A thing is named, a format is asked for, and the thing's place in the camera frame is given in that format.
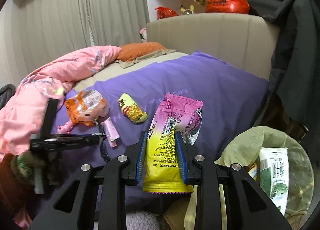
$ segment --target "red plastic bag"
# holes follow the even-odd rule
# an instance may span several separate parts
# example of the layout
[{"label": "red plastic bag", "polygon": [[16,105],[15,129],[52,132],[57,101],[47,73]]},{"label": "red plastic bag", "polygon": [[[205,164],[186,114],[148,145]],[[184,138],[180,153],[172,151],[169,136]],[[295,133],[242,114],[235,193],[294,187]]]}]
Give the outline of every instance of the red plastic bag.
[{"label": "red plastic bag", "polygon": [[155,10],[157,10],[157,19],[179,16],[178,13],[169,8],[157,7]]},{"label": "red plastic bag", "polygon": [[247,0],[208,0],[205,12],[230,12],[248,14],[250,9]]}]

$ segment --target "orange pillow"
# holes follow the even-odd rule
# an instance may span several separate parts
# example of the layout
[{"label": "orange pillow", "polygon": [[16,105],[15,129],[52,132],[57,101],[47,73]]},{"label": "orange pillow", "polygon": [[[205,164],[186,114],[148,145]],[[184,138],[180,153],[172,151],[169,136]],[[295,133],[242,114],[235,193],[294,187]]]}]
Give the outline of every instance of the orange pillow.
[{"label": "orange pillow", "polygon": [[131,43],[121,46],[121,49],[117,59],[124,62],[132,61],[137,57],[144,56],[160,49],[166,50],[166,48],[158,42]]}]

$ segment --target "orange plastic packaging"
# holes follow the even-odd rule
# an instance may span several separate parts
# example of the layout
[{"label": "orange plastic packaging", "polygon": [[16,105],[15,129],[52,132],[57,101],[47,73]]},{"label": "orange plastic packaging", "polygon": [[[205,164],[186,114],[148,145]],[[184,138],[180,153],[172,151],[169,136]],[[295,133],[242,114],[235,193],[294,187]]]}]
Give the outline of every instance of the orange plastic packaging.
[{"label": "orange plastic packaging", "polygon": [[249,13],[247,0],[208,0],[205,12]]},{"label": "orange plastic packaging", "polygon": [[157,19],[179,16],[178,13],[169,8],[157,7],[155,10],[157,10]]},{"label": "orange plastic packaging", "polygon": [[94,118],[104,117],[109,112],[109,105],[103,99],[102,94],[96,90],[81,91],[74,97],[67,99],[64,105],[74,124],[94,125]]}]

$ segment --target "green and white package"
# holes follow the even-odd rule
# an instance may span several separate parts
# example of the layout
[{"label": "green and white package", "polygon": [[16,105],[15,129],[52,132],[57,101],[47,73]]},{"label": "green and white package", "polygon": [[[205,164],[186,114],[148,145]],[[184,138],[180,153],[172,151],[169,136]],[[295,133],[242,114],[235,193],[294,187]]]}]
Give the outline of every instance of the green and white package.
[{"label": "green and white package", "polygon": [[284,215],[289,190],[288,148],[261,148],[260,187]]}]

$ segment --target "pink pig toy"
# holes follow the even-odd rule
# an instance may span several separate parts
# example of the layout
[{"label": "pink pig toy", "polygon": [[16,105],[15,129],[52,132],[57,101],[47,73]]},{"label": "pink pig toy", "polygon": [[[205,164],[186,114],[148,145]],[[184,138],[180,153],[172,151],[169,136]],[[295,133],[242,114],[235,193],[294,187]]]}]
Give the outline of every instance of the pink pig toy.
[{"label": "pink pig toy", "polygon": [[58,126],[58,133],[59,134],[70,134],[70,131],[72,131],[72,129],[74,128],[74,124],[71,120],[69,120],[68,122],[66,122],[66,124],[64,126]]}]

